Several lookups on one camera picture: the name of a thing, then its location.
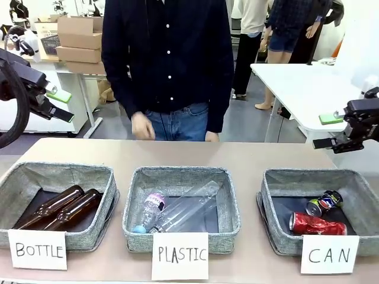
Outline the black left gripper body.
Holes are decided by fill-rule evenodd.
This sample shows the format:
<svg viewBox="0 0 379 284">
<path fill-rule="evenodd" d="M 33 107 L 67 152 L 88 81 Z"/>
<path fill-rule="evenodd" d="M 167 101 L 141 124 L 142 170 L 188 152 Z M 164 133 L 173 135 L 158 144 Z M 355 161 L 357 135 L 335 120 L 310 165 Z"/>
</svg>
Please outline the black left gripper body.
<svg viewBox="0 0 379 284">
<path fill-rule="evenodd" d="M 44 96 L 47 92 L 52 93 L 52 83 L 46 75 L 33 69 L 22 57 L 1 49 L 1 63 L 6 63 L 7 60 L 27 91 L 30 112 L 43 118 L 52 118 L 52 104 Z"/>
</svg>

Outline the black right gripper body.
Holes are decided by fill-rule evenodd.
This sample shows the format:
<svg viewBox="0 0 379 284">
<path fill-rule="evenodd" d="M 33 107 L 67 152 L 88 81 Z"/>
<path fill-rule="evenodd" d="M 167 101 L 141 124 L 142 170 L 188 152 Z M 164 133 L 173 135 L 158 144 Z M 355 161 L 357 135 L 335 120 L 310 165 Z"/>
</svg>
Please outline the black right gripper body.
<svg viewBox="0 0 379 284">
<path fill-rule="evenodd" d="M 357 99 L 347 103 L 344 120 L 346 135 L 353 141 L 378 141 L 378 98 Z"/>
</svg>

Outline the person's right hand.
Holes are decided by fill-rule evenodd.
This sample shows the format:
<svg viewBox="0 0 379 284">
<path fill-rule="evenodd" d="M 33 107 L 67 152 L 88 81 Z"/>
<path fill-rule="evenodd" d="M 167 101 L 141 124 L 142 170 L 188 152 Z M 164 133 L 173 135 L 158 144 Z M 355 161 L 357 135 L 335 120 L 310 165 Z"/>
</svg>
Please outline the person's right hand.
<svg viewBox="0 0 379 284">
<path fill-rule="evenodd" d="M 142 112 L 131 117 L 132 133 L 138 140 L 154 140 L 155 131 L 151 121 Z"/>
</svg>

